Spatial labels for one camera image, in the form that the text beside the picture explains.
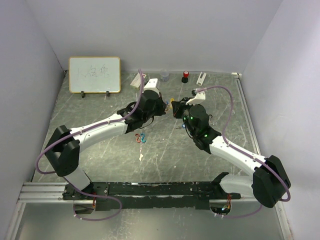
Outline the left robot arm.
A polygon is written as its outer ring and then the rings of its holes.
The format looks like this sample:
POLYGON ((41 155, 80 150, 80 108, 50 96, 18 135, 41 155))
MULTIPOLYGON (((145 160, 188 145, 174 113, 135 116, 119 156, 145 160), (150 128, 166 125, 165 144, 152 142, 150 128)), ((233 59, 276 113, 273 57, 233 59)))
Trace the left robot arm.
POLYGON ((166 104, 157 90, 145 90, 139 102, 132 102, 115 114, 93 124, 68 129, 59 126, 51 136, 44 154, 55 173, 67 180, 81 199, 89 199, 94 185, 79 166, 80 153, 108 138, 141 129, 155 116, 165 115, 166 104))

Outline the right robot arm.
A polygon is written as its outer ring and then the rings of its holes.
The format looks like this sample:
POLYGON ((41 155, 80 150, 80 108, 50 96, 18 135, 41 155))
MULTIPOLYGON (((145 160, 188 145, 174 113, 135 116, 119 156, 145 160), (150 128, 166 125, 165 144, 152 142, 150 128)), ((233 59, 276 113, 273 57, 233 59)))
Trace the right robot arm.
POLYGON ((247 176, 225 175, 212 186, 212 193, 223 199, 229 193, 255 197, 264 207, 273 208, 291 187, 281 160, 250 152, 226 139, 209 125, 209 115, 200 105, 188 105, 189 98, 172 101, 173 117, 181 119, 186 132, 202 151, 223 158, 243 170, 247 176))

